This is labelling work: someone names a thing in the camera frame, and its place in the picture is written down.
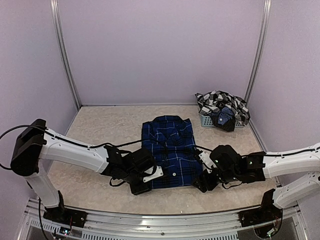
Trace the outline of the blue plaid long sleeve shirt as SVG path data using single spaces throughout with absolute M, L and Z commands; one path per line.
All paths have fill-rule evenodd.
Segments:
M 191 186 L 203 172 L 195 159 L 196 141 L 190 119 L 158 116 L 142 124 L 141 139 L 141 146 L 153 155 L 163 172 L 151 181 L 153 190 Z

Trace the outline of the light blue plastic basket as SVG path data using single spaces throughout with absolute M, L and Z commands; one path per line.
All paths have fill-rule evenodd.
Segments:
M 201 115 L 199 114 L 200 122 L 202 127 L 210 127 L 215 128 L 214 123 L 212 119 L 209 116 Z M 238 120 L 235 121 L 235 128 L 244 128 Z

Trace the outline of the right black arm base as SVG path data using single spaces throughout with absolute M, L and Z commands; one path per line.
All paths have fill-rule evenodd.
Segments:
M 242 227 L 262 224 L 265 222 L 275 221 L 283 216 L 282 208 L 274 205 L 273 194 L 275 189 L 266 191 L 263 194 L 259 207 L 249 210 L 242 210 L 238 213 L 238 217 Z

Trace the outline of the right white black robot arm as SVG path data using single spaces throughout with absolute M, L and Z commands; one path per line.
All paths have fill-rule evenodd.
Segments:
M 213 150 L 198 147 L 196 160 L 203 172 L 192 185 L 205 193 L 218 184 L 264 182 L 279 176 L 303 173 L 297 180 L 272 189 L 271 203 L 266 202 L 256 210 L 256 218 L 266 222 L 276 208 L 283 209 L 320 189 L 320 145 L 282 152 L 253 152 L 240 155 L 230 145 L 219 145 Z

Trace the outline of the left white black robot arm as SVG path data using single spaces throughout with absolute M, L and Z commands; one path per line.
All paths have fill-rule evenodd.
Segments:
M 162 168 L 143 147 L 132 152 L 111 143 L 92 145 L 76 141 L 47 128 L 43 119 L 22 125 L 22 128 L 24 131 L 16 139 L 10 168 L 26 179 L 44 207 L 61 223 L 70 218 L 70 211 L 64 207 L 61 193 L 43 169 L 42 160 L 82 167 L 120 180 L 122 184 L 128 183 L 134 195 L 149 191 L 149 182 L 163 176 Z

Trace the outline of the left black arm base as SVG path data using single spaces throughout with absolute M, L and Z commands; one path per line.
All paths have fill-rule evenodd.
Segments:
M 47 220 L 68 225 L 70 227 L 84 228 L 88 213 L 82 210 L 67 208 L 64 205 L 64 199 L 58 190 L 59 202 L 56 207 L 44 207 L 43 217 Z

